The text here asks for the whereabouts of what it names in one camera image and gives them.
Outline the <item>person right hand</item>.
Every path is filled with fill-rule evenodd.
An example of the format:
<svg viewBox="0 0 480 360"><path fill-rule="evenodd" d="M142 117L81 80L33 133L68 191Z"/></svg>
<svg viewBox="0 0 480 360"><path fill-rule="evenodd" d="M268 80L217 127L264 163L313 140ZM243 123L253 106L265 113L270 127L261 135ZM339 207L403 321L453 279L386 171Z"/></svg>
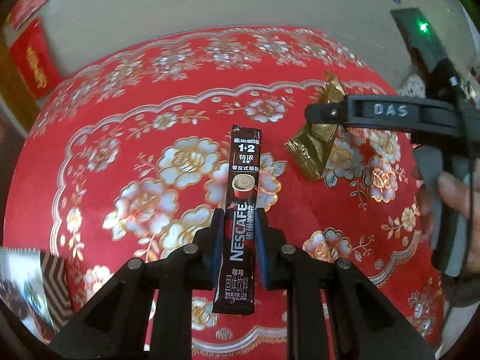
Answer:
<svg viewBox="0 0 480 360"><path fill-rule="evenodd" d="M421 214L422 238L426 240L430 237L434 227L434 217L431 212L431 200L427 194L426 187L423 183L423 177L417 166L414 168L412 175L419 186L416 193L416 201ZM439 196L444 203L461 213L463 216L469 216L470 188L468 186L457 180L450 173L443 172L439 177L438 187ZM475 192L473 197L475 219L472 231L472 243L475 246L479 246L479 192Z"/></svg>

